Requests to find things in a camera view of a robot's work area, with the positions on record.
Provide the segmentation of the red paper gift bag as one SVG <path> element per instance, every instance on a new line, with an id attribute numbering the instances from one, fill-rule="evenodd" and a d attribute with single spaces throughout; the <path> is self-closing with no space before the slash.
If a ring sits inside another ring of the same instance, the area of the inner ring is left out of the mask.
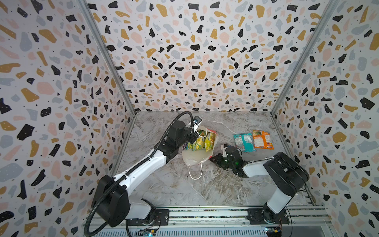
<path id="1" fill-rule="evenodd" d="M 182 148 L 182 158 L 188 166 L 188 172 L 192 180 L 198 180 L 203 174 L 202 164 L 213 156 L 218 142 L 218 134 L 204 126 L 200 126 L 194 133 L 194 142 L 186 142 Z M 195 178 L 191 174 L 191 167 L 200 165 L 201 173 Z"/>

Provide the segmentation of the orange snack packet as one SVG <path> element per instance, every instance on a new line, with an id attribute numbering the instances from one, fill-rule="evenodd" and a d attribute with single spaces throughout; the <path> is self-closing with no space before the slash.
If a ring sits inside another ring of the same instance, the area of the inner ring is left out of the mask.
<path id="1" fill-rule="evenodd" d="M 270 134 L 261 130 L 253 130 L 254 147 L 256 149 L 274 150 Z"/>

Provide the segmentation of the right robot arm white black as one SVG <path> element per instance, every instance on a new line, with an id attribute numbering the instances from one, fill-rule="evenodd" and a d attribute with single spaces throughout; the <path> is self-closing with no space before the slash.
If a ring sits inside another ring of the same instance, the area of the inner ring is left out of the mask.
<path id="1" fill-rule="evenodd" d="M 274 181 L 276 190 L 271 198 L 261 209 L 255 208 L 249 213 L 251 224 L 288 223 L 284 216 L 285 207 L 295 194 L 306 188 L 310 178 L 304 168 L 283 152 L 278 152 L 272 158 L 248 162 L 242 159 L 242 152 L 238 148 L 228 146 L 222 154 L 211 157 L 210 161 L 240 178 L 266 175 Z"/>

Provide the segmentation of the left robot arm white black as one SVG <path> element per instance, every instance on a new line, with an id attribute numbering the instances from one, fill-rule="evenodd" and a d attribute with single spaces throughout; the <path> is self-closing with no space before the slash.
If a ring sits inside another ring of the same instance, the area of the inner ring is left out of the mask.
<path id="1" fill-rule="evenodd" d="M 115 227 L 125 219 L 137 219 L 147 225 L 152 224 L 156 219 L 157 208 L 146 199 L 132 200 L 130 195 L 147 177 L 175 158 L 181 146 L 196 141 L 196 130 L 201 122 L 202 119 L 198 116 L 189 125 L 180 120 L 172 122 L 163 140 L 141 161 L 114 177 L 106 175 L 101 178 L 85 229 L 89 229 L 95 214 L 105 221 L 99 230 L 105 226 Z"/>

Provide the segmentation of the teal snack packet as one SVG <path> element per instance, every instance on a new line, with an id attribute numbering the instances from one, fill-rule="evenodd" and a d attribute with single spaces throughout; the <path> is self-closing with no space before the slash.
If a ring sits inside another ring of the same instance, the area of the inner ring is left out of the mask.
<path id="1" fill-rule="evenodd" d="M 251 133 L 234 134 L 236 148 L 242 152 L 255 152 L 254 139 Z"/>

